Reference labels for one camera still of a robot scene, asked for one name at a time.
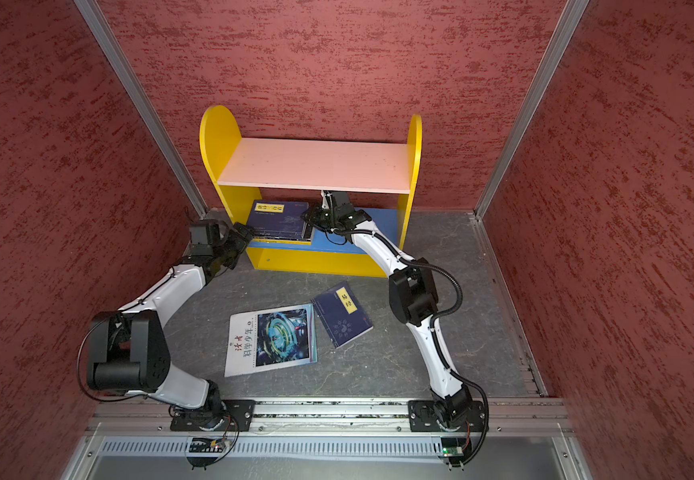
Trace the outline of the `navy book set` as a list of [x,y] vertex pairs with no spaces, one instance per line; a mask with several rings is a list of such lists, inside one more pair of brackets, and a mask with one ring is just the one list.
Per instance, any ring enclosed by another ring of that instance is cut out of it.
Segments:
[[255,200],[246,225],[258,239],[308,242],[312,227],[304,220],[307,202]]

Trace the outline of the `navy book yellow label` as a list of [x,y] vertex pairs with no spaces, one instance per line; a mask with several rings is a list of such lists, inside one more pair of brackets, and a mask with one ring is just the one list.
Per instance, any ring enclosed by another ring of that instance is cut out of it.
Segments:
[[373,329],[373,323],[347,281],[317,295],[312,304],[335,348]]

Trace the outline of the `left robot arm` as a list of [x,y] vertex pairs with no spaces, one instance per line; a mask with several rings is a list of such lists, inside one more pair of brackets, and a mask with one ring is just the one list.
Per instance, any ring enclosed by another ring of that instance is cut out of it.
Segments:
[[81,392],[97,402],[154,399],[212,431],[233,416],[215,382],[175,366],[164,326],[194,294],[236,267],[254,232],[209,219],[192,224],[189,233],[186,254],[164,277],[121,308],[93,318],[78,349],[76,377]]

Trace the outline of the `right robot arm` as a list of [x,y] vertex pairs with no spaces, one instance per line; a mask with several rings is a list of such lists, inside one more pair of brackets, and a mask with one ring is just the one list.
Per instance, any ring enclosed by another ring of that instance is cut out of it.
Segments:
[[[453,431],[465,422],[473,403],[468,384],[456,370],[440,319],[456,312],[463,302],[458,281],[445,269],[414,258],[396,246],[363,210],[349,202],[309,208],[303,220],[326,235],[344,238],[367,254],[388,278],[389,306],[396,319],[411,332],[422,355],[439,424]],[[446,278],[455,292],[454,304],[441,310],[434,275]]]

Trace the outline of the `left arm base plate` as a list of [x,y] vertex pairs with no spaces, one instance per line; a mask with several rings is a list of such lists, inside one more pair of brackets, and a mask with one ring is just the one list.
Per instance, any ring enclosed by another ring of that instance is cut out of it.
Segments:
[[247,432],[256,402],[250,399],[226,399],[218,409],[185,409],[172,406],[170,430],[173,432]]

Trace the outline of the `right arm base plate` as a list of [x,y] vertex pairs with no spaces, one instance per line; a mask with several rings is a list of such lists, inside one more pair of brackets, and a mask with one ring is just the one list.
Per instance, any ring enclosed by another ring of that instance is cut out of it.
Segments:
[[407,403],[412,432],[482,432],[485,412],[481,401],[446,405],[442,401],[410,400]]

